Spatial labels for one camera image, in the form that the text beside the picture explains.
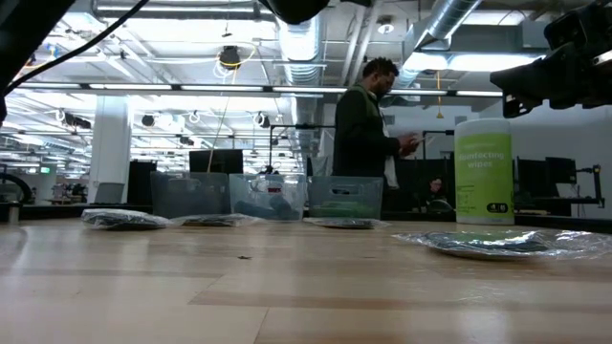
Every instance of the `green item in bin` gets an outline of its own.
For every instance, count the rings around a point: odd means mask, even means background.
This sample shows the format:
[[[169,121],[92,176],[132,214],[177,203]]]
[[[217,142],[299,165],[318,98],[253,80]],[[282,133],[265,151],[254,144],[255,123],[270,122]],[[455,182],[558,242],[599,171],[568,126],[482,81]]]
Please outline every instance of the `green item in bin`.
[[[325,202],[323,205],[314,206],[313,216],[317,217],[355,217],[355,218],[378,218],[376,210],[357,202]]]

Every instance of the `computer monitor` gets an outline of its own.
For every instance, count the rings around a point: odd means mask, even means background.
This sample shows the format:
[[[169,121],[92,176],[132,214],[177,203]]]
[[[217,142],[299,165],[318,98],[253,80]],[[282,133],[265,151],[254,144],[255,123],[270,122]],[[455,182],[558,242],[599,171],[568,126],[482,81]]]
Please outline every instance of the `computer monitor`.
[[[575,184],[576,161],[565,158],[546,158],[551,183]]]
[[[189,171],[208,172],[210,151],[189,152]],[[244,162],[241,149],[215,150],[212,154],[210,172],[243,174]]]
[[[551,183],[548,162],[517,159],[518,183],[521,192],[532,197],[558,196],[557,188]]]

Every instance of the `plastic bag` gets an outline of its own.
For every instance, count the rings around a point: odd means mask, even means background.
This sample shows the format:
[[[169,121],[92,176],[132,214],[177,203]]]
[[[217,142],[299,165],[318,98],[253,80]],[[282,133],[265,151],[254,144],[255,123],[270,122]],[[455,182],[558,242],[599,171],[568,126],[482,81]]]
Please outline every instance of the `plastic bag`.
[[[317,226],[342,229],[375,229],[391,226],[391,224],[373,219],[308,218],[304,219],[304,222]]]
[[[150,230],[173,225],[160,216],[124,209],[86,209],[81,221],[109,230]]]
[[[176,226],[250,226],[261,219],[242,214],[191,215],[172,219]]]
[[[431,232],[393,237],[447,254],[476,259],[591,259],[612,253],[612,236],[571,230]]]

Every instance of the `person sitting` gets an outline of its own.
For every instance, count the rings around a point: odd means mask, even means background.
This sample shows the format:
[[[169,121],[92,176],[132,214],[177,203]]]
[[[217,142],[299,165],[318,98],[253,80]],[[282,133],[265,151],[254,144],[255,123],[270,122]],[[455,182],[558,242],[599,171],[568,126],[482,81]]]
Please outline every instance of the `person sitting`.
[[[425,196],[425,201],[427,204],[430,204],[432,201],[435,200],[447,200],[447,196],[445,195],[443,186],[444,185],[442,183],[442,177],[435,176],[429,179],[428,191]]]

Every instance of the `wooden table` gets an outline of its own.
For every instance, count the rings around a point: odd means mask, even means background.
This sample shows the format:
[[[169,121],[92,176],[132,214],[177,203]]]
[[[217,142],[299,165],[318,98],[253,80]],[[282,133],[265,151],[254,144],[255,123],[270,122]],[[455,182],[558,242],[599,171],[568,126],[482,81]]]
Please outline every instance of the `wooden table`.
[[[456,227],[2,226],[0,343],[612,342],[612,260],[479,262],[391,238]]]

